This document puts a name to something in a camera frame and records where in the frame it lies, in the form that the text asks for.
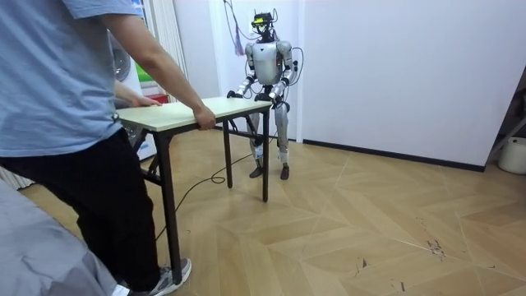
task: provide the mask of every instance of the robot leg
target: robot leg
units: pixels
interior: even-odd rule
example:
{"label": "robot leg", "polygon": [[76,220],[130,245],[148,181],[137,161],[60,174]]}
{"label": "robot leg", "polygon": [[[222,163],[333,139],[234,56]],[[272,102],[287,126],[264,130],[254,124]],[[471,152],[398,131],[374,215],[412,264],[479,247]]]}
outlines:
{"label": "robot leg", "polygon": [[276,127],[278,128],[278,157],[283,164],[283,170],[281,171],[281,179],[288,179],[289,167],[288,167],[288,112],[289,106],[286,103],[279,104],[276,106],[274,115],[276,121]]}
{"label": "robot leg", "polygon": [[[252,121],[252,125],[256,129],[255,132],[257,134],[257,130],[260,126],[260,114],[253,113],[253,114],[250,114],[249,117]],[[247,123],[247,131],[252,132],[250,129],[250,125],[248,123]],[[259,177],[263,173],[263,159],[262,158],[257,159],[257,156],[256,156],[256,139],[250,139],[250,149],[252,151],[252,155],[254,156],[254,159],[256,160],[256,165],[257,165],[256,169],[250,174],[250,178],[256,178],[256,177]]]}

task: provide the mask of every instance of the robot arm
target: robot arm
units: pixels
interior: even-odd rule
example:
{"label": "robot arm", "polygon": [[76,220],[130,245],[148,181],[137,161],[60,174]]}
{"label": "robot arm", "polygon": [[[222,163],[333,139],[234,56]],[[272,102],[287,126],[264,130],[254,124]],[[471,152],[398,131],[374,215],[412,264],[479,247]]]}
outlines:
{"label": "robot arm", "polygon": [[242,98],[245,93],[250,89],[252,84],[256,81],[256,69],[254,68],[254,58],[252,57],[252,44],[247,44],[245,47],[245,54],[247,55],[248,66],[250,71],[248,72],[247,78],[238,87],[237,91],[229,91],[227,98]]}
{"label": "robot arm", "polygon": [[281,77],[281,81],[274,86],[269,94],[269,97],[273,102],[280,101],[287,87],[294,81],[294,79],[296,79],[292,45],[287,41],[278,41],[277,48],[279,53],[283,56],[285,71]]}

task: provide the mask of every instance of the man's hand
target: man's hand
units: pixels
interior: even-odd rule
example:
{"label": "man's hand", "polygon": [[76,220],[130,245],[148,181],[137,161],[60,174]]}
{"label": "man's hand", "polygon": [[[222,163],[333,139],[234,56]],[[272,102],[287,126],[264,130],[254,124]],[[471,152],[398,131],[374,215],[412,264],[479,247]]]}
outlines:
{"label": "man's hand", "polygon": [[215,115],[206,106],[194,110],[194,117],[200,126],[200,131],[209,130],[215,126]]}
{"label": "man's hand", "polygon": [[130,102],[130,107],[150,107],[150,106],[161,106],[162,104],[154,99],[150,99],[145,96],[139,96]]}

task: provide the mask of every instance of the wooden floor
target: wooden floor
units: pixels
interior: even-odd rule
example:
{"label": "wooden floor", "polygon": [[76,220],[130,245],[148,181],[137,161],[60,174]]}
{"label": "wooden floor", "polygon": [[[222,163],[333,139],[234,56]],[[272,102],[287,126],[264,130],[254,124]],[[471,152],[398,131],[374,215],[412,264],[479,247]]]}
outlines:
{"label": "wooden floor", "polygon": [[[224,167],[222,143],[220,132],[173,142],[176,199]],[[247,139],[232,144],[233,160],[247,154]],[[284,182],[270,147],[269,203],[250,158],[234,165],[234,189],[204,183],[183,203],[182,255],[194,265],[174,295],[526,295],[525,177],[291,143]],[[160,190],[149,190],[160,231]],[[78,235],[42,187],[23,193]],[[166,237],[158,248],[168,263]]]}

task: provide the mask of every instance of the black baseboard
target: black baseboard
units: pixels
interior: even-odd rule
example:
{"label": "black baseboard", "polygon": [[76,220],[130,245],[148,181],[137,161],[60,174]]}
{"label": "black baseboard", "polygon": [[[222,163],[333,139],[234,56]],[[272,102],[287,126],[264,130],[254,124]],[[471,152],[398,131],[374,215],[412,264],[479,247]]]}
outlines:
{"label": "black baseboard", "polygon": [[482,165],[475,165],[475,164],[463,164],[455,161],[449,161],[449,160],[437,160],[422,156],[415,156],[415,155],[406,155],[402,153],[395,153],[395,152],[388,152],[388,151],[382,151],[382,150],[374,150],[374,149],[367,149],[362,147],[356,147],[356,146],[346,146],[346,145],[340,145],[340,144],[333,144],[333,143],[327,143],[322,141],[313,141],[313,140],[303,140],[304,144],[308,145],[314,145],[314,146],[322,146],[327,148],[333,148],[333,149],[340,149],[340,150],[346,150],[346,151],[352,151],[352,152],[359,152],[359,153],[365,153],[369,155],[378,155],[378,156],[384,156],[384,157],[390,157],[390,158],[396,158],[399,160],[410,160],[410,161],[416,161],[424,164],[435,164],[435,165],[441,165],[448,168],[455,168],[455,169],[465,169],[473,172],[480,172],[483,173],[484,170],[486,170],[485,166]]}

